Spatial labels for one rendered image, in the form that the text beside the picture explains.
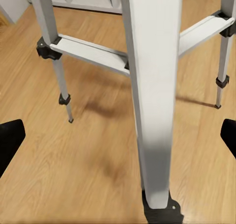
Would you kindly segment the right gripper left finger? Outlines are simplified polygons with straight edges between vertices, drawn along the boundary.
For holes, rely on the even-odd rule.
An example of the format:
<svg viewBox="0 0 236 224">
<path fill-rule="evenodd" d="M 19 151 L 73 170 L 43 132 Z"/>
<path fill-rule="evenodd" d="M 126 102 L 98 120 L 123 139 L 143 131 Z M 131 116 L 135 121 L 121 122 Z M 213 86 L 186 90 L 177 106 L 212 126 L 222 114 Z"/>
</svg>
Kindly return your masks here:
<svg viewBox="0 0 236 224">
<path fill-rule="evenodd" d="M 26 137 L 21 119 L 0 124 L 0 177 Z"/>
</svg>

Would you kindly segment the camera tripod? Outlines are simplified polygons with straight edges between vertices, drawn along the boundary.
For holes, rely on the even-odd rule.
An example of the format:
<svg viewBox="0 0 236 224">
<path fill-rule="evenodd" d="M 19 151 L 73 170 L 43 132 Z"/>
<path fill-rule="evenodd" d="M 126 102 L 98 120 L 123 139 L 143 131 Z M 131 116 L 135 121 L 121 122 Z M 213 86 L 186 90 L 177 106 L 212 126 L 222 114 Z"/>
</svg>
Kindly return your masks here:
<svg viewBox="0 0 236 224">
<path fill-rule="evenodd" d="M 236 0 L 180 33 L 182 0 L 121 0 L 127 53 L 58 34 L 52 0 L 31 0 L 42 37 L 39 56 L 51 58 L 69 122 L 73 122 L 63 54 L 130 77 L 140 165 L 142 202 L 148 224 L 182 224 L 181 206 L 171 198 L 170 171 L 177 62 L 221 33 L 216 107 L 229 82 L 228 62 L 236 33 Z"/>
</svg>

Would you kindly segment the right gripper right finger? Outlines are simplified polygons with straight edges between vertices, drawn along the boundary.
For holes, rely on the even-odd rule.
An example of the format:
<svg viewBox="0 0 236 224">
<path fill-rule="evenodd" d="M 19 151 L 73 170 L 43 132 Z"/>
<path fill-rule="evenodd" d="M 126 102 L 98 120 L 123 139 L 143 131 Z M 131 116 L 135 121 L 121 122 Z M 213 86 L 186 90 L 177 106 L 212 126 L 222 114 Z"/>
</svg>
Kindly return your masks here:
<svg viewBox="0 0 236 224">
<path fill-rule="evenodd" d="M 224 119 L 220 136 L 236 158 L 236 121 Z"/>
</svg>

